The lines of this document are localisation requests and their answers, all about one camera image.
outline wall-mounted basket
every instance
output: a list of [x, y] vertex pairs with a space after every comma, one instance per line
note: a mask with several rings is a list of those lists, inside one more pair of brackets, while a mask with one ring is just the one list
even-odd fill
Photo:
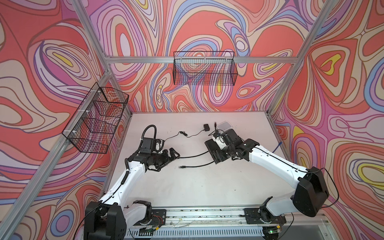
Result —
[[99, 87], [73, 129], [63, 135], [80, 152], [107, 153], [128, 98], [120, 90]]
[[234, 86], [237, 78], [234, 55], [233, 51], [175, 51], [173, 83]]

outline floor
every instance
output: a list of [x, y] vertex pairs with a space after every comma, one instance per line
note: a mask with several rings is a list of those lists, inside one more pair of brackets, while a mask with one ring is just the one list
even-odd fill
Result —
[[[157, 138], [166, 139], [185, 131], [189, 136], [209, 124], [209, 132], [187, 138], [183, 135], [168, 139], [164, 148], [173, 147], [181, 156], [193, 156], [207, 151], [204, 142], [218, 124], [228, 121], [243, 139], [251, 138], [273, 151], [278, 141], [264, 112], [248, 113], [142, 113], [133, 114], [124, 144], [113, 173], [114, 183], [125, 170], [124, 159], [129, 157], [140, 143], [146, 126], [157, 127]], [[153, 136], [153, 128], [146, 137]], [[275, 152], [284, 157], [280, 148]], [[209, 153], [190, 159], [177, 159], [160, 172], [147, 171], [136, 183], [129, 202], [146, 200], [154, 207], [218, 206], [262, 204], [267, 197], [293, 191], [284, 180], [246, 160], [231, 159], [217, 165], [179, 169], [181, 165], [196, 166], [212, 161]]]

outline blue cable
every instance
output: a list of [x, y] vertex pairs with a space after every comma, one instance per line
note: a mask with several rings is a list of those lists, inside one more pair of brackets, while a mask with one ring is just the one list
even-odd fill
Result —
[[277, 150], [277, 148], [278, 148], [282, 143], [283, 143], [283, 142], [280, 142], [279, 145], [277, 145], [277, 147], [273, 150], [272, 153], [274, 153], [274, 152]]

